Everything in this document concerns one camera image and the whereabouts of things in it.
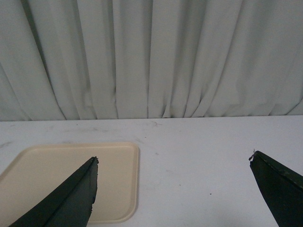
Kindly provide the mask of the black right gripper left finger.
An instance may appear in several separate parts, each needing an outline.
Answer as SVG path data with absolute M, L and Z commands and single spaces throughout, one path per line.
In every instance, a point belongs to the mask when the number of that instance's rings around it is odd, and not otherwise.
M 91 157 L 11 227 L 85 227 L 98 189 L 98 158 Z

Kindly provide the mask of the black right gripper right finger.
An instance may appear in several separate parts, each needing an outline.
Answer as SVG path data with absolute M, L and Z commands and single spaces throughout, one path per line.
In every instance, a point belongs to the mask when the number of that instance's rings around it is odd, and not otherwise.
M 280 227 L 303 225 L 303 176 L 255 151 L 249 158 L 258 188 Z

